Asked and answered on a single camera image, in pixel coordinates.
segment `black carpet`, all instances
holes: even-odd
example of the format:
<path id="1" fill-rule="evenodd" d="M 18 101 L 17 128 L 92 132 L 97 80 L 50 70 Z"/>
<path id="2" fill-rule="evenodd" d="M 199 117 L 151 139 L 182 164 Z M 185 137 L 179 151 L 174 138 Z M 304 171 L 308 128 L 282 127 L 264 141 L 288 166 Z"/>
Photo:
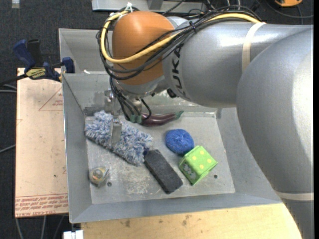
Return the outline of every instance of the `black carpet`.
<path id="1" fill-rule="evenodd" d="M 17 67 L 24 67 L 12 48 L 21 39 L 39 39 L 46 61 L 59 62 L 59 28 L 98 29 L 107 17 L 105 12 L 93 12 L 92 0 L 20 0 L 20 8 L 12 8 L 12 0 L 0 0 L 0 82 L 13 78 Z M 241 0 L 250 7 L 255 0 Z M 216 7 L 225 6 L 225 1 L 216 0 Z M 280 8 L 273 11 L 263 2 L 256 10 L 267 23 L 313 24 L 314 0 L 304 0 L 295 8 Z M 300 13 L 306 16 L 302 20 Z M 0 93 L 0 150 L 15 144 L 16 96 L 15 93 Z M 15 149 L 0 154 L 0 238 L 19 238 L 13 214 L 14 208 Z M 45 239 L 52 239 L 61 216 L 48 216 L 44 231 Z M 41 236 L 43 217 L 19 219 L 25 239 Z M 62 220 L 57 238 L 63 231 L 71 230 L 68 218 Z"/>

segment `purple eggplant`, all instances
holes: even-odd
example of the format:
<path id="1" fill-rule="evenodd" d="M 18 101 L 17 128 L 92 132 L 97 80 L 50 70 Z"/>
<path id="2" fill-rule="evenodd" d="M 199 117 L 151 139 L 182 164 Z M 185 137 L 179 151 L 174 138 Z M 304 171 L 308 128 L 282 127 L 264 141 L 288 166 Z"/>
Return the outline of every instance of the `purple eggplant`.
<path id="1" fill-rule="evenodd" d="M 176 113 L 168 113 L 168 114 L 152 114 L 148 119 L 148 114 L 141 113 L 143 126 L 160 126 L 164 125 L 173 120 L 179 119 L 184 111 L 176 112 Z"/>

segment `blue scrubber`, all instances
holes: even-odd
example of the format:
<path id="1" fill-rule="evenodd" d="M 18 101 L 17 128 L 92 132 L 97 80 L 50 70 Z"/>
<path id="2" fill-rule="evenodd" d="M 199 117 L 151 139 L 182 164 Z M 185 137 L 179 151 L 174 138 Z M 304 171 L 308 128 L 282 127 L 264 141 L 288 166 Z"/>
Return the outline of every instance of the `blue scrubber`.
<path id="1" fill-rule="evenodd" d="M 105 111 L 94 113 L 93 122 L 86 123 L 85 136 L 105 148 L 109 148 L 110 126 L 113 116 Z M 113 152 L 133 165 L 144 163 L 143 153 L 153 145 L 153 138 L 137 128 L 122 122 L 122 131 L 119 142 L 113 148 Z"/>
<path id="2" fill-rule="evenodd" d="M 185 155 L 194 148 L 194 140 L 184 129 L 173 129 L 166 133 L 166 146 L 178 155 Z"/>

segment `cardboard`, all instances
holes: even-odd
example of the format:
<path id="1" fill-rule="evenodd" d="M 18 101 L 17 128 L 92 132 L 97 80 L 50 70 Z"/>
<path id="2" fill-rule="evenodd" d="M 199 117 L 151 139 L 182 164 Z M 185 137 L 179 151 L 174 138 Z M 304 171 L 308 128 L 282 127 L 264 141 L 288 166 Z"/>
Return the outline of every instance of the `cardboard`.
<path id="1" fill-rule="evenodd" d="M 59 82 L 29 78 L 17 82 L 14 213 L 16 218 L 68 213 Z"/>

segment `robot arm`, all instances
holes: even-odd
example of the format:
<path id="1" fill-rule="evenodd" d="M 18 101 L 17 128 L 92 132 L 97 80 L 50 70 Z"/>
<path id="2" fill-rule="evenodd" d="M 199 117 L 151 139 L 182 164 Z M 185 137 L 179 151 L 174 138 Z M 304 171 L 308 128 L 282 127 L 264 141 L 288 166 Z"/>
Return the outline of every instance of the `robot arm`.
<path id="1" fill-rule="evenodd" d="M 237 107 L 257 163 L 312 238 L 313 25 L 265 24 L 240 13 L 198 21 L 119 15 L 112 56 L 105 42 L 110 21 L 100 35 L 114 88 L 131 101 L 170 88 L 201 106 Z"/>

